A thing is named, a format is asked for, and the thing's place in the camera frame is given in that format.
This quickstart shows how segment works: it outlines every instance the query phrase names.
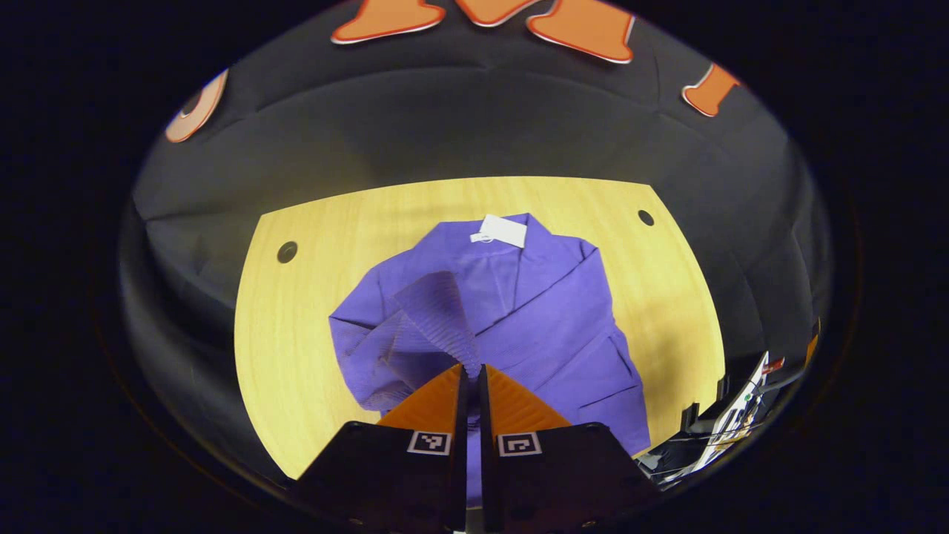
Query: black cloth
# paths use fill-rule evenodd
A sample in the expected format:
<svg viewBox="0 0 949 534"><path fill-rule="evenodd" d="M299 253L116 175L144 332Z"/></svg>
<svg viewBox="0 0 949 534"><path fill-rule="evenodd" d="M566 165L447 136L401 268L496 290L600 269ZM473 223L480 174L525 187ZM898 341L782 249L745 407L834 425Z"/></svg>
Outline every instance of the black cloth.
<svg viewBox="0 0 949 534"><path fill-rule="evenodd" d="M156 140L133 206L177 303L231 333L259 216L305 201L478 176L633 181L655 189L692 247L726 357L770 350L786 358L771 381L800 373L829 305L827 218L802 155L752 92L737 87L716 117L702 116L680 92L709 60L643 20L629 38L632 63L615 65L530 35L526 17L549 1L496 29L432 3L447 9L437 27L350 47L329 35L358 3L328 10L231 66L191 139ZM131 322L180 321L126 289L126 306L148 312ZM143 329L174 336L132 331ZM153 385L172 391L166 402L192 407L181 410L192 429L264 465L233 353L207 349L167 345L139 358ZM201 361L214 363L189 363Z"/></svg>

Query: jacket sleeve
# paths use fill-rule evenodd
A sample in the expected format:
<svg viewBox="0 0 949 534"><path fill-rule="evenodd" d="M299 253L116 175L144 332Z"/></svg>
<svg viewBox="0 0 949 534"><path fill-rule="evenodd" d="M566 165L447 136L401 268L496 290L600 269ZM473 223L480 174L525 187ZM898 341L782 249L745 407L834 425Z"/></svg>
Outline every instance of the jacket sleeve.
<svg viewBox="0 0 949 534"><path fill-rule="evenodd" d="M455 277L437 272L390 298L370 271L329 318L346 385L367 410L391 410L455 363L480 362Z"/></svg>

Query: white clothing tag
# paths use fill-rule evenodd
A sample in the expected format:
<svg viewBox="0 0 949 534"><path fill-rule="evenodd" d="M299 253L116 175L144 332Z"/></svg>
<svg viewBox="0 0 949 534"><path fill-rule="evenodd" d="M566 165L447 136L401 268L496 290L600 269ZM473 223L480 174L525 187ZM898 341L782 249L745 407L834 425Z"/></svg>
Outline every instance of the white clothing tag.
<svg viewBox="0 0 949 534"><path fill-rule="evenodd" d="M494 241L494 238L492 238L492 237L489 236L488 234L485 234L485 233L482 233L482 232L478 232L477 234L472 234L472 243L474 243L474 242L476 242L476 241L477 241L477 242L482 242L482 243L490 243L490 242Z"/></svg>
<svg viewBox="0 0 949 534"><path fill-rule="evenodd" d="M501 219L497 215L488 215L481 223L481 234L487 234L493 239L504 241L509 245L524 248L528 227L526 224L513 220Z"/></svg>

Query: purple jacket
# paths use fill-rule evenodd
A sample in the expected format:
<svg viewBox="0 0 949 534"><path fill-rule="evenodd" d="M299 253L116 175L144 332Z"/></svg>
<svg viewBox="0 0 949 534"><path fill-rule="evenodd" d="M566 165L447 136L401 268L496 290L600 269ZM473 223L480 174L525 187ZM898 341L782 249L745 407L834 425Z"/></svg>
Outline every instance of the purple jacket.
<svg viewBox="0 0 949 534"><path fill-rule="evenodd" d="M650 445L642 381L613 319L600 251L530 214L524 249L471 242L481 221L441 222L373 267L329 318L346 385L383 413L455 363L490 364L573 424L608 425L630 454ZM477 413L468 505L480 505Z"/></svg>

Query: wooden table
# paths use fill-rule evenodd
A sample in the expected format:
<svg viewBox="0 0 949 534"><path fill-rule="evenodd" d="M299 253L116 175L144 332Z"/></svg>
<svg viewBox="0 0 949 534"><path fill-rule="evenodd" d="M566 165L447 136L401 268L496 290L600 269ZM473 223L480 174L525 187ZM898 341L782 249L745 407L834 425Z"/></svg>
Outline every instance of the wooden table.
<svg viewBox="0 0 949 534"><path fill-rule="evenodd" d="M648 216L641 216L641 210ZM329 315L371 267L438 222L531 213L600 248L617 325L643 382L653 446L681 413L716 401L725 372L715 306L692 250L648 185L496 177L408 183L320 199L260 218L234 322L241 394L264 447L299 477L346 421L374 423L346 388ZM647 225L643 219L651 219ZM278 261L288 241L296 256Z"/></svg>

